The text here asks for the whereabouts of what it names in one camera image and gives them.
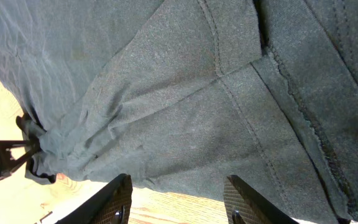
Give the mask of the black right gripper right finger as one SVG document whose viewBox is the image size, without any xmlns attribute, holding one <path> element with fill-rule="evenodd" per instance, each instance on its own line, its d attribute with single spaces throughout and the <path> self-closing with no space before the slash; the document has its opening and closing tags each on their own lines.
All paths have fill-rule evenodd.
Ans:
<svg viewBox="0 0 358 224">
<path fill-rule="evenodd" d="M 223 196 L 230 224 L 298 224 L 237 175 L 226 177 Z"/>
</svg>

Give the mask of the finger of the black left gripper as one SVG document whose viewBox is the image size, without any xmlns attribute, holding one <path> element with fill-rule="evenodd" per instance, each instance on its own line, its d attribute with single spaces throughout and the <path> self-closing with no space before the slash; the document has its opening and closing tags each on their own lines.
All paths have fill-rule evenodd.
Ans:
<svg viewBox="0 0 358 224">
<path fill-rule="evenodd" d="M 20 147 L 29 147 L 30 149 L 20 158 L 13 158 L 11 150 Z M 0 141 L 0 174 L 15 172 L 39 151 L 39 141 Z"/>
</svg>

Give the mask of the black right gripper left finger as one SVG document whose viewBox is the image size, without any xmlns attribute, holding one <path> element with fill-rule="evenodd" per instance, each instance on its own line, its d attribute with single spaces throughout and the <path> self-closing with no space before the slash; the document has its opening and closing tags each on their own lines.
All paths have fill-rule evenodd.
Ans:
<svg viewBox="0 0 358 224">
<path fill-rule="evenodd" d="M 132 191 L 131 176 L 119 174 L 56 224 L 128 224 Z"/>
</svg>

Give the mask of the dark green t-shirt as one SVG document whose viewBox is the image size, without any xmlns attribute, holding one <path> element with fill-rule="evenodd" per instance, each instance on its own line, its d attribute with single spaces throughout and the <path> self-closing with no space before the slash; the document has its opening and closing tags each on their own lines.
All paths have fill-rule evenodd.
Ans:
<svg viewBox="0 0 358 224">
<path fill-rule="evenodd" d="M 59 173 L 358 221 L 358 1 L 0 1 L 0 81 Z"/>
</svg>

